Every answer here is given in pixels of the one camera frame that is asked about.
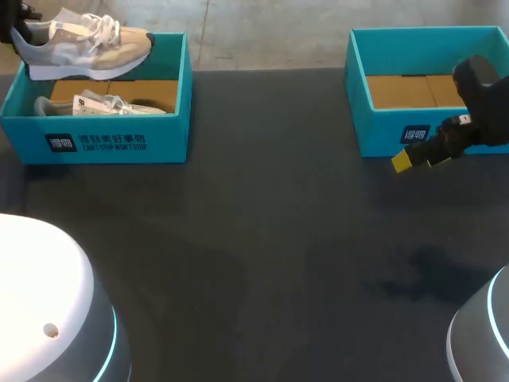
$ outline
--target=shoe sole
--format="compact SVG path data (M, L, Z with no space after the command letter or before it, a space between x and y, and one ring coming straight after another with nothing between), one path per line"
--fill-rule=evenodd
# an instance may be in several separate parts
M113 69L107 70L94 70L89 68L81 68L79 66L39 66L30 65L29 75L30 79L34 81L44 80L61 80L65 77L70 76L87 76L93 80L110 80L112 78L126 74L139 66L150 53L145 56L138 58L135 61L130 62L124 66L120 66Z

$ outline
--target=shoelace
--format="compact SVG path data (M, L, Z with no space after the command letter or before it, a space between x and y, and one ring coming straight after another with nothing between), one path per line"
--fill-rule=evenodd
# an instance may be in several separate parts
M131 114L126 109L130 107L130 105L127 102L122 101L122 99L118 95L105 95L104 99L106 100L106 105L111 108L115 109L117 105L120 106L119 114Z
M105 14L99 17L95 14L84 14L83 17L95 24L95 29L90 35L83 37L83 39L91 37L94 40L90 52L100 45L113 45L119 42L120 23L111 16Z

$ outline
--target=sneaker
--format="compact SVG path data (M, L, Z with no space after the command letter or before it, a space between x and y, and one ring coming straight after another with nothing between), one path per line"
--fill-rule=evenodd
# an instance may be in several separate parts
M55 102L39 97L34 104L35 116L54 115L148 115L166 114L166 111L151 106L124 102L116 95L98 95L84 90L75 95L73 102Z
M121 27L108 15L75 14L62 8L51 21L27 22L29 43L11 28L14 47L32 80L87 76L109 80L140 65L150 54L153 35Z

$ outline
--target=teal light strip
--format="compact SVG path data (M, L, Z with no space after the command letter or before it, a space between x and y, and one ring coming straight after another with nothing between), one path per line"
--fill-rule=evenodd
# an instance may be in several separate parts
M94 378L92 382L99 382L101 377L103 376L104 372L106 371L106 368L108 367L111 357L113 356L113 351L115 350L115 344L117 343L117 315L115 314L115 309L113 309L113 306L111 307L111 310L113 310L113 340L111 341L111 347L110 352L108 353L108 357L106 357L106 360L104 361L103 367L99 370L97 373L97 376Z
M490 287L488 288L488 317L490 319L490 324L492 324L492 329L496 340L499 342L499 345L503 352L506 354L506 357L509 358L509 349L507 348L506 343L503 341L502 336L500 335L499 328L496 326L492 305L493 285L495 284L495 280L502 270L503 268L495 275L495 277L492 279L492 282L490 283Z

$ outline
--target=robotic arm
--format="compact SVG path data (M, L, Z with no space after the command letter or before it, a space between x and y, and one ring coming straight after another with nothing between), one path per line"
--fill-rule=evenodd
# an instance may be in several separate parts
M25 20L42 19L35 9L21 0L0 0L0 42L12 44L10 29L16 28L26 41L30 41L32 34L25 24Z
M488 82L483 80L488 70ZM509 77L499 79L487 60L474 56L457 65L453 79L470 115L446 119L437 134L425 142L411 143L392 158L399 173L428 162L430 166L459 158L470 146L500 146L509 143Z

